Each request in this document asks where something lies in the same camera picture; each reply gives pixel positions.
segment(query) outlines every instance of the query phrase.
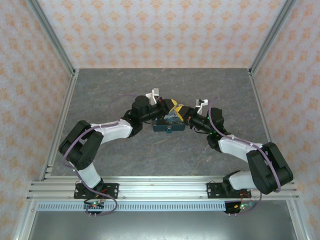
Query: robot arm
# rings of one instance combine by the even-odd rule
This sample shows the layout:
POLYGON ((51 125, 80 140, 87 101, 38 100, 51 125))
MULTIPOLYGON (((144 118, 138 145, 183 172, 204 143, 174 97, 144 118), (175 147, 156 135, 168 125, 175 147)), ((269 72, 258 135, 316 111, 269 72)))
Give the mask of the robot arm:
POLYGON ((224 128, 222 110, 211 108, 211 119, 214 126, 225 136, 221 136, 212 127, 209 119, 209 111, 206 116, 200 115, 197 108, 189 106, 177 107, 176 112, 179 118, 190 128, 195 127, 207 133, 207 141, 212 149, 220 153, 231 154, 248 163, 250 171, 236 171, 223 178, 223 188, 226 193, 241 189, 258 189, 267 195, 278 188, 276 179, 270 166, 267 165, 264 157, 253 145, 260 148, 269 158, 279 179, 281 186, 293 180, 293 173, 282 156, 277 145, 273 142, 266 144, 238 141, 237 138, 224 128))
POLYGON ((164 117, 177 105, 173 99, 162 99, 158 95, 159 91, 155 88, 152 93, 148 93, 146 96, 137 96, 131 109, 119 121, 103 124, 89 124, 84 120, 79 121, 60 144, 58 150, 64 155, 76 138, 86 130, 94 128, 81 138, 85 142, 83 144, 77 142, 66 157, 91 189, 97 192, 102 190, 103 180, 93 164, 101 144, 135 136, 142 130, 143 122, 164 117))
MULTIPOLYGON (((158 96, 159 90, 157 88, 152 93, 146 94, 146 96, 138 96, 131 109, 119 121, 104 124, 89 124, 84 120, 79 121, 61 143, 59 152, 64 155, 76 138, 86 130, 94 128, 94 130, 82 137, 85 142, 83 144, 77 142, 66 157, 91 189, 101 192, 103 187, 103 180, 93 164, 101 144, 115 139, 135 136, 141 131, 143 122, 164 117, 177 105, 177 102, 172 99, 162 99, 158 96)), ((213 107, 211 108, 210 117, 214 126, 224 135, 231 137, 231 139, 218 134, 210 123, 209 113, 206 116, 201 115, 202 106, 207 104, 207 100, 198 100, 196 108, 180 106, 174 110, 187 126, 190 126, 190 128, 195 127, 208 134, 206 139, 212 149, 220 153, 231 154, 248 163, 250 171, 233 172, 223 178, 225 192, 230 193, 241 189, 255 188, 263 194, 275 191, 278 187, 275 176, 261 153, 252 145, 233 140, 234 136, 224 128, 222 110, 213 107)), ((267 154, 281 186, 293 180, 293 174, 289 166, 274 143, 255 143, 255 145, 267 154)))

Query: wall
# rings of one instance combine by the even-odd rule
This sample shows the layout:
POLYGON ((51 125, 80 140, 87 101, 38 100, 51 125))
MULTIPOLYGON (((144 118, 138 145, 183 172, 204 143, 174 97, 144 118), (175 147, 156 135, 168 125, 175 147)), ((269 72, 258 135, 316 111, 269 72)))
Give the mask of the wall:
POLYGON ((0 235, 11 240, 39 180, 69 74, 25 0, 0 2, 0 235))
POLYGON ((285 0, 40 0, 75 68, 249 68, 285 0))
POLYGON ((320 2, 298 0, 254 80, 273 140, 298 180, 314 239, 320 236, 319 69, 320 2))

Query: white bracket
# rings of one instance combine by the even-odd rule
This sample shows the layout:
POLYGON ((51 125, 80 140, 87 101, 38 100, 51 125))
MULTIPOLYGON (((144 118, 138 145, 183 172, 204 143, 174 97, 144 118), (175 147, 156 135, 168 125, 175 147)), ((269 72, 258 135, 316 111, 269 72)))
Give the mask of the white bracket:
POLYGON ((202 114, 202 107, 203 106, 207 106, 208 105, 208 99, 204 99, 204 100, 201 100, 201 99, 197 99, 195 100, 195 107, 196 108, 199 108, 197 113, 198 114, 202 114))
POLYGON ((145 95, 148 99, 150 99, 150 104, 155 105, 157 103, 157 99, 159 97, 159 88, 152 89, 151 93, 147 93, 145 95))

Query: yellow object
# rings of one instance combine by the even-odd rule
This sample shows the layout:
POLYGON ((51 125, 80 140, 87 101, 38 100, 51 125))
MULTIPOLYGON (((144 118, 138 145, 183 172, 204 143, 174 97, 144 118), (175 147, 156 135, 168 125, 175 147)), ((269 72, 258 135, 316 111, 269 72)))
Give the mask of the yellow object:
POLYGON ((177 101, 175 101, 173 99, 171 99, 171 101, 172 101, 174 106, 173 106, 173 108, 170 109, 169 113, 171 113, 175 109, 175 107, 178 105, 177 101))
POLYGON ((181 110, 182 107, 183 107, 183 105, 178 106, 178 107, 176 107, 174 110, 175 110, 175 113, 177 114, 177 116, 179 117, 179 119, 183 122, 184 119, 183 119, 183 117, 182 117, 182 116, 180 115, 180 113, 179 113, 179 111, 181 110))

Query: metal floor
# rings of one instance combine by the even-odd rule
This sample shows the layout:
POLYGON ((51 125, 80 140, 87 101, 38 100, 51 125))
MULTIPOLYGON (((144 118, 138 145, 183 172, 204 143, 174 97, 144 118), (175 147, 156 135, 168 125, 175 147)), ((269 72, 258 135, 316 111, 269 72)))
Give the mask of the metal floor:
MULTIPOLYGON (((222 109, 230 133, 256 143, 267 142, 245 68, 80 69, 62 139, 80 120, 96 124, 114 121, 108 105, 116 95, 144 95, 153 88, 159 88, 163 98, 191 107, 196 99, 218 97, 214 106, 222 109)), ((112 109, 122 117, 133 101, 133 97, 119 98, 112 109)), ((61 158, 57 153, 51 175, 73 176, 61 158)), ((211 149, 204 134, 187 127, 170 134, 153 132, 147 124, 132 138, 103 144, 94 165, 102 176, 221 176, 249 169, 244 161, 211 149)))
POLYGON ((222 211, 36 213, 30 240, 296 240, 286 201, 262 201, 248 214, 222 211))

